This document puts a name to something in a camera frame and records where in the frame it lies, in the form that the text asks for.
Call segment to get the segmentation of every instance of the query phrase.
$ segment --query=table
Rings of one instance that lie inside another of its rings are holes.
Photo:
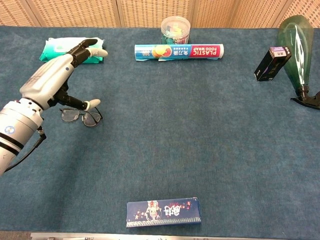
[[[69,95],[101,99],[103,120],[43,113],[47,140],[0,178],[0,230],[319,239],[320,112],[290,99],[284,69],[254,77],[277,32],[195,28],[190,43],[222,43],[222,59],[137,62],[134,45],[160,43],[160,29],[0,26],[0,106],[20,99],[48,38],[99,37],[109,53],[68,81]],[[315,29],[310,96],[319,49]],[[127,202],[189,197],[201,224],[126,228]]]

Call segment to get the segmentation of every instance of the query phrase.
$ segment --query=small black box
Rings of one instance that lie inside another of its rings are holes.
[[[270,81],[274,79],[279,70],[292,56],[287,46],[272,46],[254,72],[257,81]]]

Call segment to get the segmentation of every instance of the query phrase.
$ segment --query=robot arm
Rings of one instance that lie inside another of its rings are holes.
[[[96,39],[86,39],[42,65],[20,88],[22,98],[10,101],[0,111],[0,176],[35,131],[44,135],[41,128],[44,110],[60,103],[88,111],[100,103],[99,99],[81,101],[67,93],[68,79],[78,65],[92,56],[108,56],[103,49],[89,47],[95,43]]]

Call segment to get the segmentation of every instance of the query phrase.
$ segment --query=wet wipes pack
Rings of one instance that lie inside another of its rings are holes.
[[[64,55],[70,49],[77,46],[85,39],[97,39],[97,43],[89,46],[89,48],[103,49],[104,40],[98,37],[60,37],[60,38],[48,38],[45,41],[45,46],[43,48],[42,54],[39,60],[43,62],[48,62],[58,56]],[[83,64],[98,64],[103,61],[101,56],[88,57]]]

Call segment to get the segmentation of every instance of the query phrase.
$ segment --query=blue box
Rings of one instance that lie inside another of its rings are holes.
[[[197,197],[128,202],[126,227],[201,223]]]

